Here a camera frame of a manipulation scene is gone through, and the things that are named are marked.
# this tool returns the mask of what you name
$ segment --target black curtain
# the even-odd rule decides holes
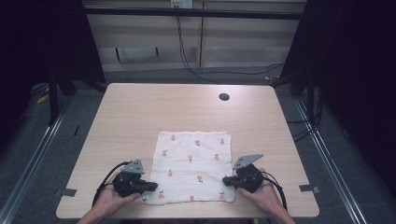
[[[35,84],[48,82],[53,75],[70,94],[72,79],[105,82],[87,16],[66,13],[59,10],[62,7],[83,5],[80,0],[0,1],[2,146],[11,137]]]

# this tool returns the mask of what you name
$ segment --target white cloth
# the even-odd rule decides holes
[[[148,204],[234,201],[234,188],[224,176],[233,174],[231,135],[226,132],[162,132],[158,137],[150,181],[158,188],[145,192]]]

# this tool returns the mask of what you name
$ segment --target gray carpet floor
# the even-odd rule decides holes
[[[201,74],[220,84],[266,85],[273,80],[264,78],[268,74],[242,75],[230,72],[257,73],[263,67],[249,68],[208,68],[207,71],[228,71],[216,74]],[[271,77],[278,75],[276,70]],[[193,75],[186,69],[168,69],[136,72],[106,73],[108,83],[202,83],[211,81]],[[53,138],[49,150],[41,162],[35,178],[29,186],[12,223],[76,223],[76,220],[64,220],[56,217],[55,211],[60,197],[54,195],[57,189],[64,189],[77,161],[92,125],[103,93],[93,90],[83,83],[76,82],[78,91],[75,96],[63,96],[60,92],[60,105],[70,99],[69,107],[64,111],[62,124]],[[276,88],[286,120],[301,120],[295,98],[290,95],[290,86]],[[14,138],[7,146],[0,160],[0,206],[3,206],[9,193],[15,188],[19,176],[30,161],[42,136],[47,130],[50,118],[49,101],[37,104],[39,94],[32,95],[31,103],[25,111]],[[292,135],[305,130],[302,123],[291,123]],[[368,223],[394,223],[396,220],[396,202],[378,175],[365,162],[359,148],[353,140],[344,136],[344,129],[336,116],[326,106],[324,100],[322,119],[318,126],[332,158],[343,178],[356,198]],[[296,143],[310,184],[319,187],[316,199],[320,209],[318,217],[298,218],[297,223],[353,223],[329,172],[319,156],[310,136]],[[118,220],[105,220],[103,223],[118,223]]]

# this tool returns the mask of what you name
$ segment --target small flower pattern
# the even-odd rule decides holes
[[[202,184],[204,183],[203,177],[201,175],[198,175],[197,179],[198,179],[198,182],[200,182]]]
[[[160,195],[158,195],[158,198],[164,199],[165,195],[163,195],[163,190],[161,190],[159,193],[160,193]]]
[[[224,191],[220,193],[219,199],[222,201],[225,200]]]

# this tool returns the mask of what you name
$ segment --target round black hole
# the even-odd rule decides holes
[[[230,95],[227,94],[227,93],[222,93],[222,94],[219,95],[219,98],[222,101],[228,101],[228,100],[230,100]]]

